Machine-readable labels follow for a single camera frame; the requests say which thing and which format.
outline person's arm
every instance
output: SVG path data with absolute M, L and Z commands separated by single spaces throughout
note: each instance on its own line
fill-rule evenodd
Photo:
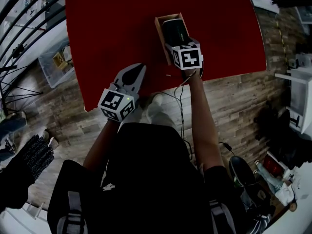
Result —
M 120 123 L 108 120 L 84 160 L 83 167 L 92 172 L 102 172 L 108 162 L 109 151 L 114 143 Z
M 199 71 L 190 77 L 189 84 L 192 101 L 192 133 L 197 166 L 202 165 L 204 171 L 213 166 L 224 166 L 218 147 L 218 132 L 209 109 Z

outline floor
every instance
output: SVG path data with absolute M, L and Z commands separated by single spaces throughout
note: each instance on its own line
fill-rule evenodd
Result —
M 286 69 L 284 50 L 276 26 L 275 15 L 261 9 L 256 9 L 256 13 L 262 28 L 268 70 L 204 82 L 220 141 L 229 143 L 233 152 L 244 158 L 252 169 L 255 168 L 254 160 L 262 160 L 267 151 L 265 141 L 257 141 L 254 138 L 257 125 L 253 122 L 253 118 L 261 108 L 266 106 L 267 100 L 273 101 L 280 108 L 280 96 L 286 88 L 283 80 L 273 76 L 275 72 L 283 73 Z M 286 54 L 290 58 L 294 55 L 295 44 L 305 42 L 302 27 L 294 9 L 282 9 L 277 20 L 283 34 Z M 233 64 L 229 60 L 229 65 L 233 65 L 235 68 L 235 65 L 240 65 L 240 63 Z M 206 65 L 206 69 L 209 68 L 215 67 Z M 55 160 L 29 188 L 29 202 L 35 205 L 44 202 L 43 207 L 47 209 L 63 161 L 72 159 L 82 163 L 105 125 L 106 118 L 99 109 L 88 113 L 84 111 L 83 100 L 75 76 L 57 88 L 51 89 L 41 68 L 36 65 L 28 72 L 19 86 L 43 91 L 44 94 L 17 101 L 15 105 L 12 103 L 11 107 L 26 112 L 28 120 L 28 125 L 14 134 L 14 142 L 21 148 L 32 135 L 41 134 L 45 128 L 49 128 L 60 144 L 55 151 Z M 25 92 L 15 89 L 13 94 L 16 96 L 25 94 Z M 166 92 L 173 94 L 173 89 Z M 182 103 L 185 136 L 188 141 L 193 143 L 188 86 L 184 88 Z M 170 96 L 164 96 L 163 107 L 180 128 L 181 115 L 176 101 Z M 226 158 L 231 157 L 232 154 L 223 146 L 220 148 Z

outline wire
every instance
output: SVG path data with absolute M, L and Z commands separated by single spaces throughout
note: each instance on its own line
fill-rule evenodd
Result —
M 228 149 L 228 150 L 235 156 L 235 154 L 234 154 L 233 151 L 232 151 L 232 147 L 231 147 L 228 143 L 226 143 L 226 142 L 219 142 L 219 144 L 223 144 L 223 146 L 224 146 L 226 149 Z
M 192 152 L 192 147 L 191 147 L 191 144 L 190 142 L 188 142 L 186 139 L 184 139 L 184 127 L 185 127 L 185 122 L 184 122 L 184 117 L 183 117 L 183 104 L 182 104 L 182 94 L 183 94 L 183 89 L 184 89 L 184 84 L 195 74 L 196 72 L 196 69 L 194 70 L 194 72 L 188 76 L 175 90 L 174 90 L 174 96 L 166 93 L 166 92 L 163 92 L 161 91 L 161 93 L 163 94 L 166 94 L 168 96 L 171 96 L 172 98 L 175 98 L 179 108 L 180 108 L 180 112 L 181 112 L 181 118 L 182 118 L 182 122 L 181 122 L 181 138 L 183 139 L 183 141 L 185 143 L 187 143 L 189 145 L 189 148 L 190 148 L 190 160 L 193 159 L 193 152 Z M 179 87 L 182 86 L 182 90 L 181 90 L 181 94 L 180 94 L 180 99 L 176 97 L 176 91 Z

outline red table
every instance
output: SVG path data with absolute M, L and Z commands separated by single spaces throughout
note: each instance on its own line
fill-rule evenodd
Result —
M 87 111 L 97 107 L 118 71 L 134 63 L 147 65 L 141 95 L 182 82 L 180 70 L 167 65 L 154 24 L 155 17 L 180 12 L 190 36 L 201 44 L 204 80 L 266 69 L 250 0 L 66 0 L 69 40 Z

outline plastic storage bin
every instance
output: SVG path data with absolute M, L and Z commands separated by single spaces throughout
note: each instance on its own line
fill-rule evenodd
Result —
M 66 37 L 39 55 L 39 63 L 51 88 L 55 88 L 57 85 L 67 81 L 75 71 L 74 67 L 68 72 L 60 70 L 53 62 L 55 54 L 57 52 L 62 52 L 62 49 L 68 44 L 69 39 Z

